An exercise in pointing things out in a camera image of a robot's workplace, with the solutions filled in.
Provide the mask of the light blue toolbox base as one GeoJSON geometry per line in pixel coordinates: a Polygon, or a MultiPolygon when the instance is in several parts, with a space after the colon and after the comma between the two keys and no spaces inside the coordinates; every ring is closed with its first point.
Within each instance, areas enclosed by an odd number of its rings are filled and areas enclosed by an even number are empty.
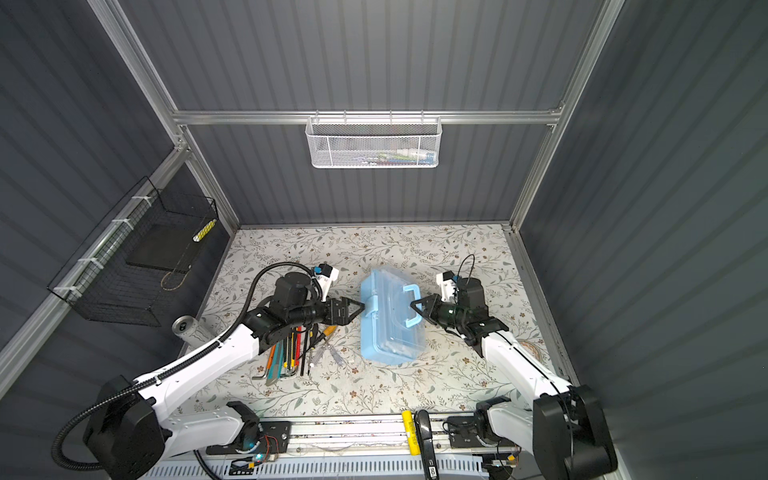
{"type": "Polygon", "coordinates": [[[362,282],[360,293],[362,356],[393,366],[416,361],[426,348],[422,317],[411,307],[422,298],[416,282],[400,270],[381,267],[362,282]]]}

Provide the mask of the black hex key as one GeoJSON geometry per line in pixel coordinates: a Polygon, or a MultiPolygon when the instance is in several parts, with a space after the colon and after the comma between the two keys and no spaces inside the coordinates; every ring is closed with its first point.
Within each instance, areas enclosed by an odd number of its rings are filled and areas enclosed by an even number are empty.
{"type": "Polygon", "coordinates": [[[314,330],[313,327],[307,327],[305,330],[304,339],[302,340],[303,349],[300,357],[300,370],[299,370],[301,376],[305,374],[307,354],[310,350],[313,330],[314,330]]]}

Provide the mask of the yellow black screwdriver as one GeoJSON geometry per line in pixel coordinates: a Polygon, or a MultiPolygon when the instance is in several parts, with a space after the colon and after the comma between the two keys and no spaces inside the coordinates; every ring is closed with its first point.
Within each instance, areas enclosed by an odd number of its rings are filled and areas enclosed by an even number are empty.
{"type": "Polygon", "coordinates": [[[312,348],[317,349],[320,347],[323,341],[326,341],[331,335],[335,333],[337,326],[328,326],[321,333],[318,334],[315,339],[312,348]]]}

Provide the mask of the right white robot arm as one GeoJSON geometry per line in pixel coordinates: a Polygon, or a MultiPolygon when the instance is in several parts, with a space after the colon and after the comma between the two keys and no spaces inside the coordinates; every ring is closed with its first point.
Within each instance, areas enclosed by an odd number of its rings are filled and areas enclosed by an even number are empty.
{"type": "Polygon", "coordinates": [[[439,293],[394,271],[373,271],[360,286],[365,307],[361,352],[368,360],[400,365],[410,333],[426,323],[458,336],[493,365],[521,394],[527,408],[504,396],[478,403],[476,434],[506,439],[530,452],[547,479],[596,479],[618,468],[616,449],[600,401],[586,386],[574,386],[526,351],[507,325],[492,316],[482,282],[451,271],[436,277],[439,293]]]}

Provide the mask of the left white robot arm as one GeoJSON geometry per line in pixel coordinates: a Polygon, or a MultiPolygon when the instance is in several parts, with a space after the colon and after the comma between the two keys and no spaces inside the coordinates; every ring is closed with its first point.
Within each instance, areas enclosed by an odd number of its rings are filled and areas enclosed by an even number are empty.
{"type": "Polygon", "coordinates": [[[329,290],[339,272],[327,263],[309,268],[274,263],[251,282],[236,320],[189,354],[133,380],[117,376],[98,400],[76,414],[54,437],[53,462],[71,471],[104,470],[113,479],[137,479],[156,463],[210,446],[233,446],[241,454],[266,451],[258,415],[241,401],[182,420],[178,408],[221,375],[282,344],[297,329],[346,326],[365,309],[329,290]],[[274,291],[252,301],[265,273],[280,268],[274,291]]]}

